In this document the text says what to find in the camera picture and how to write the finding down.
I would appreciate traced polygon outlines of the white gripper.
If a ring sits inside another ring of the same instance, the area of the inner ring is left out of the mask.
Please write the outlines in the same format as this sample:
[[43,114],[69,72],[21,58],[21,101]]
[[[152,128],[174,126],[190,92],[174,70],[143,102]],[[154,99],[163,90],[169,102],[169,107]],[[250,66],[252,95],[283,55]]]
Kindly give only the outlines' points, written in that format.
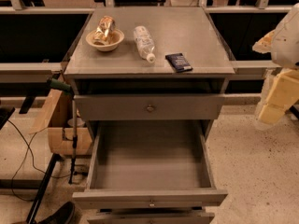
[[265,124],[277,123],[299,100],[299,72],[287,70],[275,76],[273,85],[263,105],[258,120]]

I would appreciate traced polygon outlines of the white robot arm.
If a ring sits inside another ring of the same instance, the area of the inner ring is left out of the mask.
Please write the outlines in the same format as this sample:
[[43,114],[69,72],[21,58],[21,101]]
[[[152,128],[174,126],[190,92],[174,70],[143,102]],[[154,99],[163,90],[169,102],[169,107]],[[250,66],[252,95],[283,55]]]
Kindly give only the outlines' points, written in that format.
[[294,5],[276,29],[257,41],[252,49],[259,53],[270,52],[272,62],[284,68],[274,77],[258,112],[258,121],[272,125],[299,101],[299,4]]

